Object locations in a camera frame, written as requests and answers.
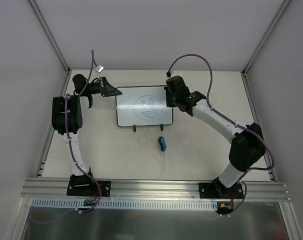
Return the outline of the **blue whiteboard eraser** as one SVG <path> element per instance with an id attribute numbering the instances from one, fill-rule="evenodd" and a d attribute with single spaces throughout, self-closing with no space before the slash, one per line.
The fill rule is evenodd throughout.
<path id="1" fill-rule="evenodd" d="M 167 150 L 167 144 L 166 144 L 165 138 L 163 136 L 160 136 L 158 138 L 158 145 L 162 152 L 165 152 Z"/>

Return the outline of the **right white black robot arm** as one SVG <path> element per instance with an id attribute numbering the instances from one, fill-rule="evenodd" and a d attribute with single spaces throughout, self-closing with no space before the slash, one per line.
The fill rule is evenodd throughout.
<path id="1" fill-rule="evenodd" d="M 208 187 L 211 194 L 228 197 L 238 180 L 266 153 L 261 127 L 256 123 L 240 126 L 219 113 L 204 94 L 190 92 L 181 76 L 167 79 L 164 89 L 168 107 L 177 107 L 181 112 L 205 122 L 230 143 L 229 163 Z"/>

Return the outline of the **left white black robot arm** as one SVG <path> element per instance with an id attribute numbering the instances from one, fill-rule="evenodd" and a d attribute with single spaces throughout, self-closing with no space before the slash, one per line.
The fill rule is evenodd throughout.
<path id="1" fill-rule="evenodd" d="M 90 109 L 93 106 L 93 95 L 114 97 L 122 92 L 112 86 L 106 77 L 98 77 L 89 81 L 82 74 L 72 78 L 75 94 L 52 99 L 51 124 L 62 136 L 71 162 L 70 188 L 77 187 L 84 195 L 95 192 L 96 183 L 89 163 L 83 159 L 79 143 L 80 129 L 83 127 L 82 98 L 84 105 Z"/>

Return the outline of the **small black-framed whiteboard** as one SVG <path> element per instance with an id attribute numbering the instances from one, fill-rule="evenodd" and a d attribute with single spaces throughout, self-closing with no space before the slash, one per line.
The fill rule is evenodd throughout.
<path id="1" fill-rule="evenodd" d="M 115 97 L 118 127 L 170 126 L 174 111 L 167 107 L 164 85 L 123 86 Z"/>

